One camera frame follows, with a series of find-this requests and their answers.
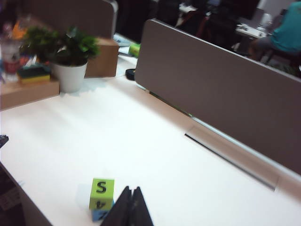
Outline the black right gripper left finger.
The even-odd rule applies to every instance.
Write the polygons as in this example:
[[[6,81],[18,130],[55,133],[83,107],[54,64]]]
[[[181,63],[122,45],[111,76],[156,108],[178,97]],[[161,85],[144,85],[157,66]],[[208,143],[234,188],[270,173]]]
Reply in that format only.
[[[126,186],[101,226],[127,226],[132,201],[132,190]]]

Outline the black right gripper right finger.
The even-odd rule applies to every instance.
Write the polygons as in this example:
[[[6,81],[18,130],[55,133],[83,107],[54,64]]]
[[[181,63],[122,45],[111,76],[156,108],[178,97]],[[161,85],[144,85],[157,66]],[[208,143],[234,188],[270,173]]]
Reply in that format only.
[[[138,186],[132,196],[131,203],[131,225],[132,226],[152,226],[153,222],[149,214],[144,196]]]

